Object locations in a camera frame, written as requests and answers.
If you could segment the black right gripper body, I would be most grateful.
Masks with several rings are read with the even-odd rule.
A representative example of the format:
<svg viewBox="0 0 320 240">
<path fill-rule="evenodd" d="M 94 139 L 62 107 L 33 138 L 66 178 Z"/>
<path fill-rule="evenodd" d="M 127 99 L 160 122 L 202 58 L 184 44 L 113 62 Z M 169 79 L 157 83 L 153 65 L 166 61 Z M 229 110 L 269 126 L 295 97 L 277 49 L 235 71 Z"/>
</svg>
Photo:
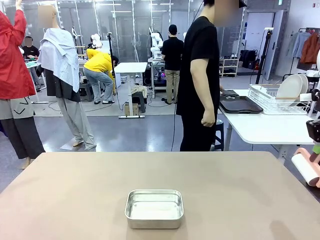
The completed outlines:
<svg viewBox="0 0 320 240">
<path fill-rule="evenodd" d="M 316 143 L 320 143 L 320 120 L 308 120 L 306 122 L 308 135 Z"/>
</svg>

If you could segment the person's right hand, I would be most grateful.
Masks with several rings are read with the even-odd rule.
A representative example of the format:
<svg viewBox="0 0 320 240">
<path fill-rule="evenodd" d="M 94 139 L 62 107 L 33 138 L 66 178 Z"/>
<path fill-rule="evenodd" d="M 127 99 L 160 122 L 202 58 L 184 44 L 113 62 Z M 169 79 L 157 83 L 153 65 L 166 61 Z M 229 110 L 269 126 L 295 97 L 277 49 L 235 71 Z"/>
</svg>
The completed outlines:
<svg viewBox="0 0 320 240">
<path fill-rule="evenodd" d="M 201 119 L 201 124 L 204 127 L 212 127 L 216 122 L 215 112 L 212 109 L 205 109 L 203 117 Z"/>
</svg>

